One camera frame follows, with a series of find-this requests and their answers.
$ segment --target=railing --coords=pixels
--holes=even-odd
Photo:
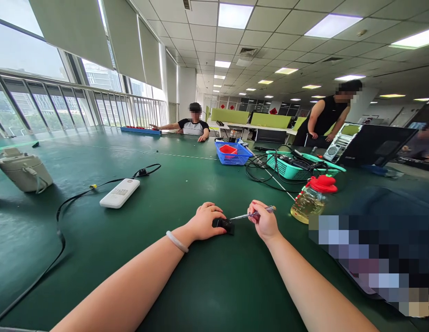
[[[177,122],[179,104],[0,69],[0,133]]]

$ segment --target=green tabletop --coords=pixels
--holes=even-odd
[[[25,145],[35,139],[39,147]],[[0,147],[22,143],[19,149],[40,156],[55,184],[40,195],[24,194],[0,171],[0,312],[60,250],[55,213],[64,200],[90,184],[128,178],[154,163],[162,168],[141,178],[140,187],[119,210],[99,206],[114,184],[74,202],[60,222],[67,240],[62,259],[0,326],[48,331],[129,259],[167,230],[186,223],[203,202],[214,202],[233,217],[258,199],[277,207],[282,234],[379,330],[417,331],[390,305],[366,298],[309,240],[308,226],[290,216],[292,199],[286,193],[250,181],[243,166],[222,165],[212,137],[198,143],[196,136],[158,137],[106,127],[3,140]],[[325,213],[339,213],[368,185],[417,188],[423,182],[406,175],[395,181],[349,170],[338,175],[342,191]],[[297,191],[300,185],[291,189]],[[311,303],[311,310],[321,308]],[[234,236],[191,246],[138,329],[169,330],[306,331],[270,253],[247,219],[237,221]]]

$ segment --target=roller blind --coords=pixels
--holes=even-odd
[[[97,0],[30,0],[47,43],[113,69]]]
[[[116,68],[123,75],[145,82],[137,14],[126,0],[102,2]]]
[[[168,101],[177,103],[177,89],[176,89],[176,63],[170,58],[170,56],[167,54],[166,56],[166,64],[167,64],[167,95],[168,95]]]
[[[147,84],[162,89],[159,42],[141,20],[139,20],[139,35]]]

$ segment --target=black tank top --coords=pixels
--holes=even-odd
[[[322,98],[321,100],[325,101],[325,107],[316,121],[315,133],[318,135],[324,135],[331,128],[331,126],[339,119],[339,116],[348,106],[347,103],[335,102],[333,95]],[[305,125],[307,132],[309,119],[310,115],[308,115],[307,119],[305,119],[305,121],[302,123],[303,125]]]

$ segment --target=ceiling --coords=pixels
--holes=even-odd
[[[244,30],[217,26],[218,0],[191,0],[192,11],[184,9],[182,0],[132,1],[178,64],[196,69],[198,88],[206,94],[217,95],[213,90],[219,90],[219,95],[229,96],[300,98],[305,105],[313,95],[332,94],[339,83],[335,78],[354,74],[365,75],[363,83],[380,89],[379,95],[406,95],[380,104],[429,97],[429,46],[416,50],[388,46],[429,29],[429,0],[226,0],[254,6]],[[364,19],[331,39],[303,36],[328,13]],[[362,30],[367,32],[358,36]],[[256,49],[248,67],[236,65],[243,47]],[[342,59],[323,62],[330,57]],[[232,64],[214,67],[215,60]],[[299,70],[275,73],[282,67]],[[273,83],[258,84],[261,80]],[[308,84],[322,87],[302,88]]]

